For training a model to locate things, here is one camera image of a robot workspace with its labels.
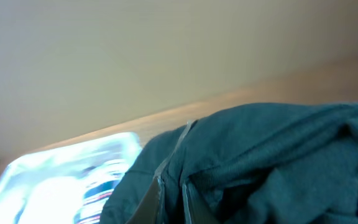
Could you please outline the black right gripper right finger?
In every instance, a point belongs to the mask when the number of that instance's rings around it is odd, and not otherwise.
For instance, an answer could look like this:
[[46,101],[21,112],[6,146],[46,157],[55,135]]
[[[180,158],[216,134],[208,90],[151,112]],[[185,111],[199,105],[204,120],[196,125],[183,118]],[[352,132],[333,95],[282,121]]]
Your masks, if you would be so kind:
[[192,182],[185,182],[181,189],[186,224],[220,224]]

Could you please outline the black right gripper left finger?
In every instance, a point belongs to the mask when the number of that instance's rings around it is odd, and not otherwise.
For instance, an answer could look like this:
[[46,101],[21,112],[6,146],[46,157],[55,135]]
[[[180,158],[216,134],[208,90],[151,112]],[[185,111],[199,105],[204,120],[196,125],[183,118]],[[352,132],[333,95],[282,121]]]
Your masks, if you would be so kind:
[[136,211],[126,224],[163,224],[164,206],[164,181],[161,177],[154,177]]

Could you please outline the plaid cloth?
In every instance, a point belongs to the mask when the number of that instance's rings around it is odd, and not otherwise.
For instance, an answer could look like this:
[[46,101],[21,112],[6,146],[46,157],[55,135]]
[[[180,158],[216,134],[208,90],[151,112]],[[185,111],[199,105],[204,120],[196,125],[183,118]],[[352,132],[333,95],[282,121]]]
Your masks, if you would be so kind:
[[113,159],[84,170],[82,181],[85,191],[81,206],[73,218],[74,224],[99,223],[104,204],[128,168],[124,159]]

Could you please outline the dark teal cloth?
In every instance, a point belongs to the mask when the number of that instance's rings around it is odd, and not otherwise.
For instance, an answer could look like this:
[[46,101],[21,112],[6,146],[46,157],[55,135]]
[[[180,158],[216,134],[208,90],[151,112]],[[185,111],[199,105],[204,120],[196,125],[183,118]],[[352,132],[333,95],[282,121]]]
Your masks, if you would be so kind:
[[358,104],[254,103],[151,139],[101,213],[126,223],[154,177],[164,223],[185,223],[192,182],[220,223],[358,223]]

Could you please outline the cream cloth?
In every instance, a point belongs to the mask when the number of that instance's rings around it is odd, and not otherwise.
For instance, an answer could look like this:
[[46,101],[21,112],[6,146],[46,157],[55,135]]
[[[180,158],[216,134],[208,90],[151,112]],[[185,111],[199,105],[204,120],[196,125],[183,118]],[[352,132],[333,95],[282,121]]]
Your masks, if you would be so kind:
[[69,224],[81,207],[83,186],[74,177],[52,177],[33,188],[19,224]]

